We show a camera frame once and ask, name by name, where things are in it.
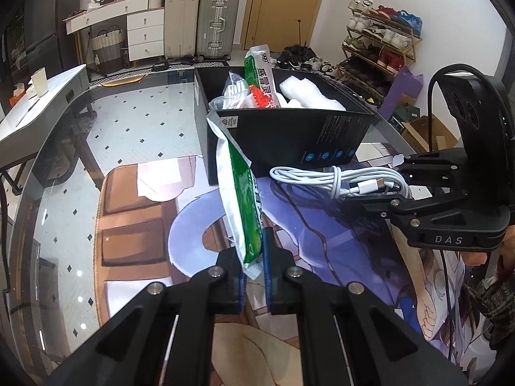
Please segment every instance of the silver suitcase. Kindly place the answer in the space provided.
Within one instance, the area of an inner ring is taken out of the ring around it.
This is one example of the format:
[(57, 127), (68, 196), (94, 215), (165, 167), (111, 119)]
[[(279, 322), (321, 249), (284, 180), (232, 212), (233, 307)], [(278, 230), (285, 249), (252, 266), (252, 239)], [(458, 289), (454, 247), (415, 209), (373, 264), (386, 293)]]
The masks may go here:
[(200, 0), (197, 58), (231, 59), (239, 0)]

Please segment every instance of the wicker basket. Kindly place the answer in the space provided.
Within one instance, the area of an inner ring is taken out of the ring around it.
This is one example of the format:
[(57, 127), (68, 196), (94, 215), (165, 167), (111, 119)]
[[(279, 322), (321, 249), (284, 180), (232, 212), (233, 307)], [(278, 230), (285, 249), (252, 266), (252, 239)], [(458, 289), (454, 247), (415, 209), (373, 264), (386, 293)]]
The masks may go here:
[(124, 35), (120, 28), (111, 32), (102, 30), (91, 39), (93, 59), (101, 74), (111, 74), (123, 68), (123, 41)]

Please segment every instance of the white usb cable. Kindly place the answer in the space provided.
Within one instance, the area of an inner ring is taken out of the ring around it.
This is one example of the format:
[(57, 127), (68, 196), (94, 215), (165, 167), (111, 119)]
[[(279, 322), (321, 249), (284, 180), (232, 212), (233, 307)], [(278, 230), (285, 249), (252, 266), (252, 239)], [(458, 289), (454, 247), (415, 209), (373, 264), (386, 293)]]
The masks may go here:
[[(292, 167), (274, 167), (270, 177), (281, 183), (320, 187), (331, 192), (331, 198), (362, 196), (382, 187), (396, 188), (401, 196), (411, 198), (411, 191), (403, 176), (386, 167), (368, 167), (359, 170), (343, 170), (332, 166), (331, 171), (299, 170)], [(343, 188), (342, 183), (357, 183), (357, 187)]]

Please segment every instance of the red sneaker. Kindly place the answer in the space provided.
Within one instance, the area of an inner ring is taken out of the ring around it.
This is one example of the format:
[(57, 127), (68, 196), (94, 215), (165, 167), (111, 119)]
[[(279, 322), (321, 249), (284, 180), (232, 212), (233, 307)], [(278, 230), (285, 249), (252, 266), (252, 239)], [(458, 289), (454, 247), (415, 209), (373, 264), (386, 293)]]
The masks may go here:
[(394, 55), (390, 51), (383, 49), (379, 54), (378, 64), (383, 68), (387, 68), (392, 56)]
[(390, 72), (393, 72), (394, 74), (397, 74), (404, 66), (404, 61), (402, 57), (396, 53), (391, 53), (390, 55), (390, 62), (388, 62), (386, 69)]
[(398, 15), (398, 11), (391, 7), (385, 7), (383, 5), (380, 5), (378, 8), (378, 14), (390, 20), (390, 16)]

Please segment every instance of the wooden door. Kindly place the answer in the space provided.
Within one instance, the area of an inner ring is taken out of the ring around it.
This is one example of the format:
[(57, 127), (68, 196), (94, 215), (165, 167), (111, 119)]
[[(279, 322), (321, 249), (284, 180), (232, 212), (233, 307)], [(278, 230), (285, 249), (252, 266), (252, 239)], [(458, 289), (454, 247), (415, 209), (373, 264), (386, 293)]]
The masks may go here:
[(268, 44), (270, 51), (281, 52), (284, 47), (305, 44), (312, 22), (316, 19), (318, 0), (252, 0), (245, 49)]

